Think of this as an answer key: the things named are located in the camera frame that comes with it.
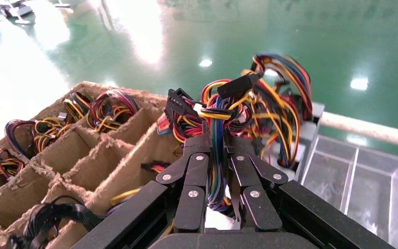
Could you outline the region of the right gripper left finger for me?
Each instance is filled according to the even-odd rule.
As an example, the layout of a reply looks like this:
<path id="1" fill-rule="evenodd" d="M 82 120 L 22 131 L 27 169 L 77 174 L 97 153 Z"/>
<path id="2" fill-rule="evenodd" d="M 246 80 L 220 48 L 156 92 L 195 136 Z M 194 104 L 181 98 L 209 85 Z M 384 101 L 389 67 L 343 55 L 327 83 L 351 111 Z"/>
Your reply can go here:
<path id="1" fill-rule="evenodd" d="M 156 176 L 168 187 L 168 201 L 177 204 L 174 232 L 204 231 L 210 157 L 209 125 L 203 122 L 202 134 L 186 139 L 181 158 Z"/>

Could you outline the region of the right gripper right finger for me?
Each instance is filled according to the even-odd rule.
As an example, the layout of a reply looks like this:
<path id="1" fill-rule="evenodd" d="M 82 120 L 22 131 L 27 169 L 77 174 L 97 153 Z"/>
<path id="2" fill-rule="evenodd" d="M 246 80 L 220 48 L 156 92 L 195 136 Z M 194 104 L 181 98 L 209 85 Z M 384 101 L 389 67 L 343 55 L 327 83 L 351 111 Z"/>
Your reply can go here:
<path id="1" fill-rule="evenodd" d="M 224 135 L 227 180 L 240 227 L 253 224 L 256 232 L 275 232 L 282 226 L 268 191 L 288 181 L 285 173 L 256 155 L 249 139 Z"/>

